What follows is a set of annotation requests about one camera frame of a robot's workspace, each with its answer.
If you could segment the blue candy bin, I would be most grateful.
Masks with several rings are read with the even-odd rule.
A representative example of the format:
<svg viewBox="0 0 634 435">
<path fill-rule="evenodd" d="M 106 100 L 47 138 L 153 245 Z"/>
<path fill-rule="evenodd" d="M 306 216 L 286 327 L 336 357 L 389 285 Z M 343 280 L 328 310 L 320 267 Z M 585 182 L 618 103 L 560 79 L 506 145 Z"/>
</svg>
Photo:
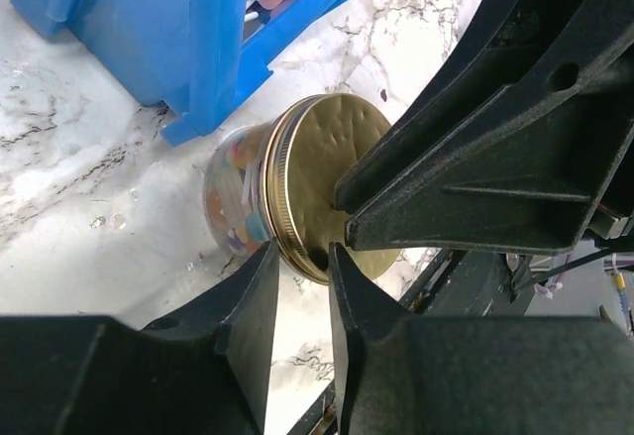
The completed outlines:
<svg viewBox="0 0 634 435">
<path fill-rule="evenodd" d="M 284 0 L 252 21 L 247 0 L 11 0 L 44 37 L 71 31 L 141 104 L 177 116 L 178 146 L 214 132 L 270 75 L 270 63 L 347 0 Z"/>
</svg>

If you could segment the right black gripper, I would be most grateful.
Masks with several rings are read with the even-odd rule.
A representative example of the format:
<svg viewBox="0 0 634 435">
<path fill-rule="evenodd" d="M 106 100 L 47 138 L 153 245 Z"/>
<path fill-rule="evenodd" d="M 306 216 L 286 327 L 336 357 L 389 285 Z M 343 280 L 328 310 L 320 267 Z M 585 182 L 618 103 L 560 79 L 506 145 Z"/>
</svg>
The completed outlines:
<svg viewBox="0 0 634 435">
<path fill-rule="evenodd" d="M 633 0 L 481 0 L 334 204 L 356 250 L 566 251 L 633 227 L 632 142 Z"/>
</svg>

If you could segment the round jar lid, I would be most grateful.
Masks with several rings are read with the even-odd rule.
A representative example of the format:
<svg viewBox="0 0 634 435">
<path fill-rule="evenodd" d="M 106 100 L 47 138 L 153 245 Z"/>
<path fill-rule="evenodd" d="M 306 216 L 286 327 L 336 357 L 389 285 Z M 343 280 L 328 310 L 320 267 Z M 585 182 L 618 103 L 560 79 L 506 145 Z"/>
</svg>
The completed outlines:
<svg viewBox="0 0 634 435">
<path fill-rule="evenodd" d="M 344 243 L 349 218 L 334 206 L 336 184 L 389 127 L 374 105 L 347 93 L 309 96 L 274 122 L 262 203 L 283 258 L 302 276 L 328 284 L 328 249 Z"/>
</svg>

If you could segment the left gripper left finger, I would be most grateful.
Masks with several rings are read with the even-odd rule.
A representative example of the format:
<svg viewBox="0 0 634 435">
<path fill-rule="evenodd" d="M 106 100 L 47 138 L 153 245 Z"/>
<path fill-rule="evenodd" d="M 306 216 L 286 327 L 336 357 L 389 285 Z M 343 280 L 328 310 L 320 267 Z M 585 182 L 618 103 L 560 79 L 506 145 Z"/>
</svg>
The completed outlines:
<svg viewBox="0 0 634 435">
<path fill-rule="evenodd" d="M 264 243 L 141 330 L 106 316 L 4 317 L 2 432 L 262 433 L 278 271 L 278 245 Z"/>
</svg>

